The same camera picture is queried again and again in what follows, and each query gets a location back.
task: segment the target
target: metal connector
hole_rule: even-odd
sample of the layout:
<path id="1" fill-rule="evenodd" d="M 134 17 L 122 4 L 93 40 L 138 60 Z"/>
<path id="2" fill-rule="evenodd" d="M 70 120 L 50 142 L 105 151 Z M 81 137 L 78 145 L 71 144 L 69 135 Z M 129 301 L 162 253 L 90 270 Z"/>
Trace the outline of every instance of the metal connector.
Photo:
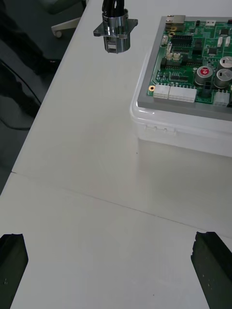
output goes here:
<path id="1" fill-rule="evenodd" d="M 185 15 L 168 15 L 166 24 L 183 24 L 185 22 Z"/>
<path id="2" fill-rule="evenodd" d="M 107 17 L 102 14 L 103 22 L 93 31 L 95 37 L 104 37 L 105 50 L 119 54 L 130 48 L 131 31 L 138 25 L 138 19 L 128 19 L 128 10 L 119 17 Z"/>

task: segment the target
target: mounting hole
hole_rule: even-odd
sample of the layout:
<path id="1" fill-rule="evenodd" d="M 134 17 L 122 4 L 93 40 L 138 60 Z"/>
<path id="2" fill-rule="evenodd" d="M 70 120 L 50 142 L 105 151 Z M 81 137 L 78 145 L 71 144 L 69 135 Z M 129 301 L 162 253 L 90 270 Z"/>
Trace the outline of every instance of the mounting hole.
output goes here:
<path id="1" fill-rule="evenodd" d="M 150 86 L 149 91 L 153 92 L 155 90 L 155 88 L 156 88 L 155 86 Z"/>
<path id="2" fill-rule="evenodd" d="M 174 35 L 175 35 L 175 32 L 173 32 L 173 31 L 169 32 L 169 34 L 168 34 L 169 37 L 172 37 Z"/>

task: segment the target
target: circuit board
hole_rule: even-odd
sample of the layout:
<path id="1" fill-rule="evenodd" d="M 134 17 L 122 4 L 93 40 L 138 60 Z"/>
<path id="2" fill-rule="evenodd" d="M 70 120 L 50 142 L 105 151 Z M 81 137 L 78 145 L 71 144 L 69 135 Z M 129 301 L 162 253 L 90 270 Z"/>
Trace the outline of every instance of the circuit board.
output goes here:
<path id="1" fill-rule="evenodd" d="M 194 102 L 230 106 L 231 99 L 221 105 L 217 104 L 215 96 L 222 93 L 227 98 L 232 97 L 232 73 L 231 79 L 227 77 L 222 82 L 221 73 L 217 74 L 222 69 L 223 74 L 230 75 L 232 71 L 231 36 L 232 20 L 166 24 L 147 94 L 155 97 L 157 85 L 195 89 Z M 223 66 L 224 57 L 227 57 L 227 66 Z M 164 90 L 157 97 L 167 96 Z"/>

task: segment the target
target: microchip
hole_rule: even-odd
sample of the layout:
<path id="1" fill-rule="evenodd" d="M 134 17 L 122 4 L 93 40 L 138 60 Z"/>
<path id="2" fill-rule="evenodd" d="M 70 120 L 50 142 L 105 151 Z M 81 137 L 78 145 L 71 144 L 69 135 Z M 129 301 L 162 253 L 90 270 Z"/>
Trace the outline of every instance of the microchip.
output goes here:
<path id="1" fill-rule="evenodd" d="M 179 76 L 178 75 L 171 75 L 171 79 L 179 80 Z"/>
<path id="2" fill-rule="evenodd" d="M 203 60 L 202 59 L 193 59 L 193 58 L 188 58 L 187 59 L 187 64 L 188 65 L 195 65 L 196 67 L 199 65 L 202 65 Z"/>
<path id="3" fill-rule="evenodd" d="M 222 28 L 222 29 L 220 30 L 220 35 L 229 35 L 229 29 Z"/>
<path id="4" fill-rule="evenodd" d="M 167 60 L 166 67 L 180 67 L 180 62 Z"/>
<path id="5" fill-rule="evenodd" d="M 195 43 L 197 43 L 197 44 L 202 44 L 202 39 L 196 39 L 196 40 L 195 40 Z"/>
<path id="6" fill-rule="evenodd" d="M 180 53 L 188 53 L 189 48 L 188 47 L 173 47 L 172 49 L 173 52 L 180 52 Z"/>
<path id="7" fill-rule="evenodd" d="M 211 54 L 211 55 L 216 55 L 217 54 L 217 49 L 216 48 L 214 48 L 214 47 L 210 47 L 209 49 L 208 49 L 208 54 Z"/>
<path id="8" fill-rule="evenodd" d="M 201 46 L 194 47 L 194 49 L 192 50 L 192 54 L 197 55 L 197 56 L 201 56 L 202 47 Z"/>
<path id="9" fill-rule="evenodd" d="M 183 81 L 183 82 L 187 82 L 188 81 L 188 77 L 187 76 L 180 76 L 179 80 Z"/>

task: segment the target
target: clear plastic container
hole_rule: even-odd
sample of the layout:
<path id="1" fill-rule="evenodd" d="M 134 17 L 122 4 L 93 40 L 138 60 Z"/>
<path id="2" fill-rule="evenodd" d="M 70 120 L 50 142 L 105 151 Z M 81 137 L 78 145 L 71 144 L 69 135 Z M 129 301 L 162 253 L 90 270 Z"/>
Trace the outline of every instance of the clear plastic container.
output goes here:
<path id="1" fill-rule="evenodd" d="M 232 157 L 232 122 L 165 112 L 137 105 L 150 53 L 147 53 L 130 105 L 134 132 L 142 140 Z"/>

